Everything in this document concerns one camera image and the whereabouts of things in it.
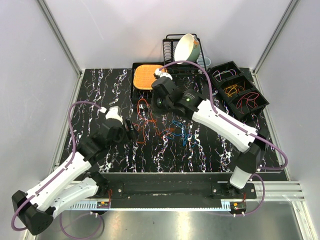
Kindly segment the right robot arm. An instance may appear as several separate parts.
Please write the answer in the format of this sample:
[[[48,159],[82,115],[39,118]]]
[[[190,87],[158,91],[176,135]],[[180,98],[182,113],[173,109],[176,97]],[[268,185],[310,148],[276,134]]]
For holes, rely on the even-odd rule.
[[[199,92],[193,89],[181,91],[169,77],[156,79],[151,87],[156,109],[200,123],[227,139],[240,151],[227,192],[235,199],[243,195],[247,181],[260,167],[267,148],[264,141],[268,136],[213,108],[211,101]]]

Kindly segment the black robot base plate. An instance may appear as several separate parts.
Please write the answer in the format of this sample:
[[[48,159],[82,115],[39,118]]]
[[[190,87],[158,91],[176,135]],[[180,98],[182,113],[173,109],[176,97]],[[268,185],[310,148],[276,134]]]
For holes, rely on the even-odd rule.
[[[200,195],[215,199],[257,197],[258,187],[246,181],[238,189],[231,185],[231,173],[103,173],[113,198],[121,196]]]

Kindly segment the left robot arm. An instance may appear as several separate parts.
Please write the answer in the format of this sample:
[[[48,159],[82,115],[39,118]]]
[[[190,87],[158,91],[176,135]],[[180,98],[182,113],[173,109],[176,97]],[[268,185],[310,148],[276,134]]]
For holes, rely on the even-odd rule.
[[[16,191],[11,199],[14,216],[33,235],[46,230],[53,220],[75,203],[89,197],[103,198],[112,190],[109,181],[99,172],[91,172],[80,183],[68,187],[79,175],[102,160],[111,148],[135,141],[138,131],[129,119],[109,118],[90,136],[81,140],[55,171],[27,192]]]

